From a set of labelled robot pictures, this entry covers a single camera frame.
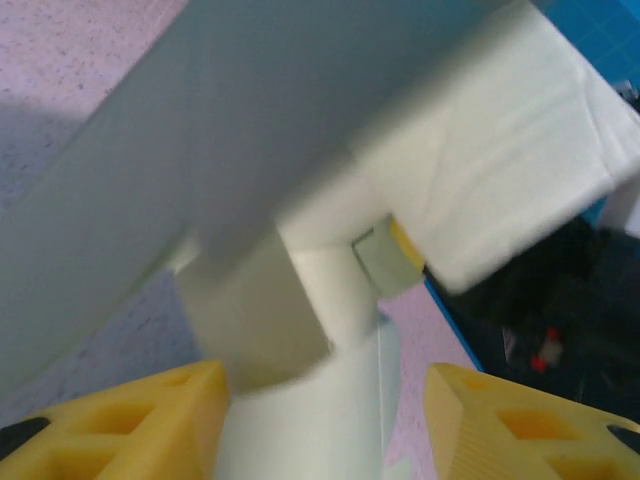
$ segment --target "blue wall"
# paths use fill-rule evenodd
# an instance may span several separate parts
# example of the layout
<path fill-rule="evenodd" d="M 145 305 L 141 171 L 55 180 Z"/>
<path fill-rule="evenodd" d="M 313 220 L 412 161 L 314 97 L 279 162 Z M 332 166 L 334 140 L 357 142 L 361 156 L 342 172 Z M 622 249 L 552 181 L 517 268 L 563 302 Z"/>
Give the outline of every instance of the blue wall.
<path fill-rule="evenodd" d="M 640 0 L 622 1 L 555 0 L 544 12 L 608 82 L 640 87 Z"/>

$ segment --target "red object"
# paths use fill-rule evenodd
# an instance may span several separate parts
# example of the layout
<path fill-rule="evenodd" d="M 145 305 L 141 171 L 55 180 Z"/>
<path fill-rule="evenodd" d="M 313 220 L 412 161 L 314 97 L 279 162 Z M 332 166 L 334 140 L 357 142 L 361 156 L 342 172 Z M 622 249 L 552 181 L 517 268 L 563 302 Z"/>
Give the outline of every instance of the red object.
<path fill-rule="evenodd" d="M 560 332 L 555 327 L 549 327 L 547 329 L 547 338 L 549 340 L 558 340 L 560 338 Z"/>
<path fill-rule="evenodd" d="M 547 363 L 538 355 L 531 357 L 531 368 L 538 373 L 544 373 L 547 369 Z"/>

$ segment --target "yellow plastic block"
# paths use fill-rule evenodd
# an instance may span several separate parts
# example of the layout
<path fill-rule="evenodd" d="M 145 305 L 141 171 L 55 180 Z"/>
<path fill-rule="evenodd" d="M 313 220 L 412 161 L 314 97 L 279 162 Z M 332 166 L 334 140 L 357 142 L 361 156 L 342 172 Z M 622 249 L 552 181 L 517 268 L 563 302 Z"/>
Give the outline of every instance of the yellow plastic block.
<path fill-rule="evenodd" d="M 228 402 L 222 364 L 200 362 L 56 405 L 0 479 L 209 479 Z"/>
<path fill-rule="evenodd" d="M 424 408 L 440 480 L 632 480 L 634 422 L 462 367 L 429 369 Z"/>
<path fill-rule="evenodd" d="M 391 236 L 400 247 L 400 250 L 402 250 L 402 252 L 407 256 L 411 264 L 419 271 L 422 271 L 424 268 L 424 258 L 422 258 L 422 255 L 418 252 L 416 247 L 413 246 L 413 243 L 405 233 L 404 229 L 395 221 L 395 219 L 391 221 L 389 230 L 391 231 Z"/>

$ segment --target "blue edge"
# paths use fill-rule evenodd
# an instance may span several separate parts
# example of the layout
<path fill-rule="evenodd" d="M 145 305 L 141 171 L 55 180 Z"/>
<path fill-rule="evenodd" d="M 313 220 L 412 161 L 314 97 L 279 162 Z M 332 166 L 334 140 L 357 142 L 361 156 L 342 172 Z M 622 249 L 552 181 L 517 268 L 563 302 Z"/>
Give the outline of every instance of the blue edge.
<path fill-rule="evenodd" d="M 582 214 L 583 218 L 587 220 L 589 223 L 591 223 L 591 225 L 595 225 L 598 222 L 598 218 L 600 217 L 600 213 L 602 212 L 602 209 L 604 207 L 606 200 L 607 200 L 606 197 L 601 198 L 595 204 L 593 204 L 591 207 L 585 210 L 585 212 L 583 212 Z M 458 328 L 458 325 L 456 325 L 456 322 L 453 320 L 453 317 L 451 316 L 449 311 L 445 308 L 444 304 L 442 303 L 442 300 L 434 290 L 433 286 L 429 283 L 428 280 L 425 280 L 424 285 L 425 287 L 427 287 L 427 290 L 431 294 L 431 297 L 433 297 L 433 300 L 436 302 L 436 305 L 442 312 L 442 315 L 444 316 L 445 320 L 451 327 L 451 330 L 453 330 L 453 333 L 455 333 L 456 337 L 458 337 L 458 341 L 460 342 L 460 345 L 462 345 L 462 348 L 464 348 L 465 352 L 467 352 L 467 355 L 469 355 L 469 358 L 473 362 L 473 365 L 476 367 L 476 369 L 478 369 L 479 372 L 484 372 L 484 368 L 482 367 L 480 360 L 478 359 L 476 354 L 473 352 L 473 350 L 471 350 L 471 347 L 467 343 L 467 340 L 462 335 L 462 332 Z"/>

